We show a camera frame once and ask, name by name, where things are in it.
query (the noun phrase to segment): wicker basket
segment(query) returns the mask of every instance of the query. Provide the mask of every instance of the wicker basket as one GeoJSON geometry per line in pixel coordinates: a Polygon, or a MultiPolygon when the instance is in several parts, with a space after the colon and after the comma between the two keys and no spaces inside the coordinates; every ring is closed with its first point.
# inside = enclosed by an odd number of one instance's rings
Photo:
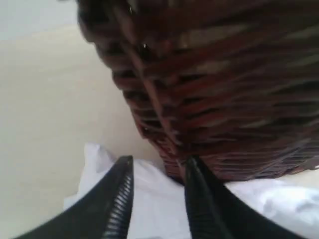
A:
{"type": "Polygon", "coordinates": [[[223,180],[319,164],[319,1],[78,1],[169,176],[190,155],[223,180]]]}

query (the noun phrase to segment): white cloth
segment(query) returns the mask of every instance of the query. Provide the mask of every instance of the white cloth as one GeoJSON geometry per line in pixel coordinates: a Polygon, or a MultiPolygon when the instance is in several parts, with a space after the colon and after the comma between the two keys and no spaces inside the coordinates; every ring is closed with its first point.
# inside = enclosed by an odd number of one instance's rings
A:
{"type": "MultiPolygon", "coordinates": [[[[78,193],[64,209],[81,199],[110,170],[115,158],[103,147],[86,144],[78,193]]],[[[237,197],[273,222],[305,238],[319,237],[319,191],[278,180],[259,179],[226,185],[237,197]]],[[[134,160],[134,201],[129,239],[190,239],[184,188],[149,161],[134,160]]]]}

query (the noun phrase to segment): woven texture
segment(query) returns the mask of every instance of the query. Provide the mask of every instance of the woven texture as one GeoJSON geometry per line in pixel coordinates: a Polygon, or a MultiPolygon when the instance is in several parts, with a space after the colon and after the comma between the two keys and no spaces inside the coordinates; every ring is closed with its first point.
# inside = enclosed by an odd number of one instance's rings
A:
{"type": "Polygon", "coordinates": [[[319,1],[78,2],[169,176],[190,155],[223,180],[319,164],[319,1]]]}

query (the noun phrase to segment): brown wicker basket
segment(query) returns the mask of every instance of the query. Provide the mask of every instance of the brown wicker basket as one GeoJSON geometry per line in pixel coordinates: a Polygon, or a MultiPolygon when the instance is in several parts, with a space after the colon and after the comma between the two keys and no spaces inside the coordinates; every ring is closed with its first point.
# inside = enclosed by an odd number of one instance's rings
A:
{"type": "Polygon", "coordinates": [[[169,176],[190,155],[224,180],[319,164],[319,1],[78,1],[169,176]]]}

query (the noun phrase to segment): floor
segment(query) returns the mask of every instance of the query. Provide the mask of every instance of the floor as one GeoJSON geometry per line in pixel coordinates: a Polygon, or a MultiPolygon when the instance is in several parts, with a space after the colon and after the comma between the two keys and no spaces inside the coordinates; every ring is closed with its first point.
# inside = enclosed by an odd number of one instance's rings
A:
{"type": "MultiPolygon", "coordinates": [[[[85,142],[161,164],[76,25],[2,38],[0,56],[0,238],[62,211],[85,142]]],[[[319,171],[284,180],[319,188],[319,171]]]]}

